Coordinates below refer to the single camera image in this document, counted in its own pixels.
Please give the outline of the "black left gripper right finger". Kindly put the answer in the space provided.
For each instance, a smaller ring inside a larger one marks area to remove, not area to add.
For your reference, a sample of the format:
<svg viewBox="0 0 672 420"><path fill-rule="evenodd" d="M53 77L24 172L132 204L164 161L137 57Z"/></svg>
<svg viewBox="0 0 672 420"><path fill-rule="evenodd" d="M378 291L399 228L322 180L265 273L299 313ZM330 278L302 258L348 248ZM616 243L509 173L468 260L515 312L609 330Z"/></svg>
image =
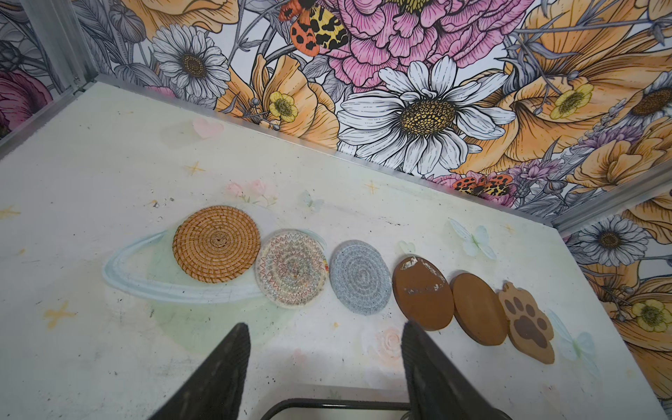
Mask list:
<svg viewBox="0 0 672 420"><path fill-rule="evenodd" d="M460 373L414 321L404 325L402 361L413 419L508 419Z"/></svg>

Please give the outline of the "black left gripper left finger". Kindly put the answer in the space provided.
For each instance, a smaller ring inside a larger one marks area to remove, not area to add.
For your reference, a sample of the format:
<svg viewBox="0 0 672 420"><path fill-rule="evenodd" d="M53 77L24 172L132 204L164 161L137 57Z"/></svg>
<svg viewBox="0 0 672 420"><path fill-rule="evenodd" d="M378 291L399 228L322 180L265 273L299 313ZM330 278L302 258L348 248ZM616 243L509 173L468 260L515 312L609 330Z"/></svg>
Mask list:
<svg viewBox="0 0 672 420"><path fill-rule="evenodd" d="M152 418L238 418L250 351L249 328L238 323Z"/></svg>

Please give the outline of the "plain brown wooden coaster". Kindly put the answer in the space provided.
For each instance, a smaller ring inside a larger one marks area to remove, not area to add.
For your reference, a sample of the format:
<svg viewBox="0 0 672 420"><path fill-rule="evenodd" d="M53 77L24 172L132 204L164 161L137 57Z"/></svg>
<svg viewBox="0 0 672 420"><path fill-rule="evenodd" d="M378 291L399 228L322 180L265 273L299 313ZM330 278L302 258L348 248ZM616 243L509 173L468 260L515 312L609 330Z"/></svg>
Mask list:
<svg viewBox="0 0 672 420"><path fill-rule="evenodd" d="M460 273L451 280L455 316L465 333L482 346L500 346L509 322L493 289L474 274Z"/></svg>

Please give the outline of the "scratched dark brown wooden coaster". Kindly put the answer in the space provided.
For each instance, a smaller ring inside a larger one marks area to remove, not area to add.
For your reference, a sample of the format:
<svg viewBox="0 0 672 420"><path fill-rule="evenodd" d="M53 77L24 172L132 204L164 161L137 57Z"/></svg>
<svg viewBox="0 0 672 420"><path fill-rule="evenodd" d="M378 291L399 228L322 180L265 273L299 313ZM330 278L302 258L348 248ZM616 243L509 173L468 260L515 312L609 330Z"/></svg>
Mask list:
<svg viewBox="0 0 672 420"><path fill-rule="evenodd" d="M451 285L430 261L417 255L404 257L392 276L395 301L410 320L433 332L447 327L454 317Z"/></svg>

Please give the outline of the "cork paw print coaster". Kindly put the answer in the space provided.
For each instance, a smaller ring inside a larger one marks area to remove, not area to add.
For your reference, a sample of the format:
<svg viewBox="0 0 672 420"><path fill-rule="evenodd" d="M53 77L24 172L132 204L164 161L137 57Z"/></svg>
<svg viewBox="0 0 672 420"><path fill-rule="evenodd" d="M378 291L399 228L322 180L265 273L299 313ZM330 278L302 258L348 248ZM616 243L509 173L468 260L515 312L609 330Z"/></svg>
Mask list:
<svg viewBox="0 0 672 420"><path fill-rule="evenodd" d="M551 345L554 330L534 297L509 281L503 283L497 296L509 322L509 338L516 349L543 364L553 364L556 359Z"/></svg>

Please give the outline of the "grey-blue braided rope coaster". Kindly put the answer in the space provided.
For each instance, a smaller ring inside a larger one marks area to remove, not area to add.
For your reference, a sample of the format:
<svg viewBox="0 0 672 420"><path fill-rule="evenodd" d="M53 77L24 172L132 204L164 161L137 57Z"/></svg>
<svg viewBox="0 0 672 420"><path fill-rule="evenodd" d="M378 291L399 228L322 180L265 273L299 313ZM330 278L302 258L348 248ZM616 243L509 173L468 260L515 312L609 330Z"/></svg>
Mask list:
<svg viewBox="0 0 672 420"><path fill-rule="evenodd" d="M345 241L334 250L330 283L339 302L360 315L379 313L392 294L387 264L380 252L365 241Z"/></svg>

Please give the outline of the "round woven rattan coaster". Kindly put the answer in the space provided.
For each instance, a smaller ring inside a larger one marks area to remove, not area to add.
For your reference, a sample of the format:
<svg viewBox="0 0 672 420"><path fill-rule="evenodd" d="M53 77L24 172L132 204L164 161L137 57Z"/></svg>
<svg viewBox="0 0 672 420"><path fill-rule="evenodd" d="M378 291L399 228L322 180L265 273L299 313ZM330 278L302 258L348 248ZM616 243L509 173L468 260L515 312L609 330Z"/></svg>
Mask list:
<svg viewBox="0 0 672 420"><path fill-rule="evenodd" d="M190 215L173 236L173 255L188 276L219 284L239 278L257 260L257 224L232 206L209 206Z"/></svg>

